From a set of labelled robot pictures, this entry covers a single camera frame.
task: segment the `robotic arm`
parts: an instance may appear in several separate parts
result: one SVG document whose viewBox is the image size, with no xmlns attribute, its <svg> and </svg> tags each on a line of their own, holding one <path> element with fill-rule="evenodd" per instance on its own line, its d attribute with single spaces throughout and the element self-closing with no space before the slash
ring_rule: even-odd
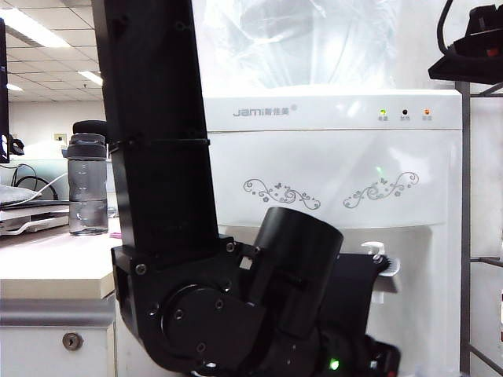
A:
<svg viewBox="0 0 503 377">
<path fill-rule="evenodd" d="M 254 245 L 218 234 L 190 0 L 94 0 L 123 246 L 123 319 L 161 367 L 208 376 L 395 377 L 365 334 L 383 255 L 271 208 Z"/>
</svg>

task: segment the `green led light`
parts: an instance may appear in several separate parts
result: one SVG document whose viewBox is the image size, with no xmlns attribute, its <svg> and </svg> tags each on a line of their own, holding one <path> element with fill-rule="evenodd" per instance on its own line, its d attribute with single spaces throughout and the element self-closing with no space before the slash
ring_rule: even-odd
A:
<svg viewBox="0 0 503 377">
<path fill-rule="evenodd" d="M 337 359 L 330 359 L 329 369 L 331 371 L 336 371 L 339 369 L 340 362 Z"/>
</svg>

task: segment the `plastic water bottle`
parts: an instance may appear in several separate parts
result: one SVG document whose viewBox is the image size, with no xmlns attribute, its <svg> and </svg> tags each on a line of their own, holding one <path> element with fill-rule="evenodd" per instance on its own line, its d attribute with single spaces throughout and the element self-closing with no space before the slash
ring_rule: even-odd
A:
<svg viewBox="0 0 503 377">
<path fill-rule="evenodd" d="M 75 236 L 108 231 L 105 137 L 75 134 L 67 150 L 70 186 L 70 233 Z"/>
</svg>

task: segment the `fluorescent light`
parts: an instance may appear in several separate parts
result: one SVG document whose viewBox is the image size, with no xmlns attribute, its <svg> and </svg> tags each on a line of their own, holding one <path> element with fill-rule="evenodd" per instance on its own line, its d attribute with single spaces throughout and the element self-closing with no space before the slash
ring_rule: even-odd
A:
<svg viewBox="0 0 503 377">
<path fill-rule="evenodd" d="M 16 8 L 0 9 L 6 25 L 45 47 L 71 47 L 65 40 Z"/>
<path fill-rule="evenodd" d="M 103 86 L 103 79 L 100 76 L 94 74 L 93 72 L 79 71 L 79 74 L 84 76 L 86 79 L 89 79 L 92 82 L 95 82 L 99 86 Z"/>
<path fill-rule="evenodd" d="M 14 90 L 15 92 L 22 92 L 23 90 L 14 84 L 7 84 L 7 89 L 8 90 Z"/>
</svg>

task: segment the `black bottle cap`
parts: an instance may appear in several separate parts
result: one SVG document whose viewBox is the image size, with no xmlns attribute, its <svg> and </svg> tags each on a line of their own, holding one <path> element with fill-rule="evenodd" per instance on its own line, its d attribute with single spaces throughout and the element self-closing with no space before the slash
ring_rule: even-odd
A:
<svg viewBox="0 0 503 377">
<path fill-rule="evenodd" d="M 98 134 L 75 134 L 70 139 L 67 159 L 106 159 L 105 136 Z"/>
</svg>

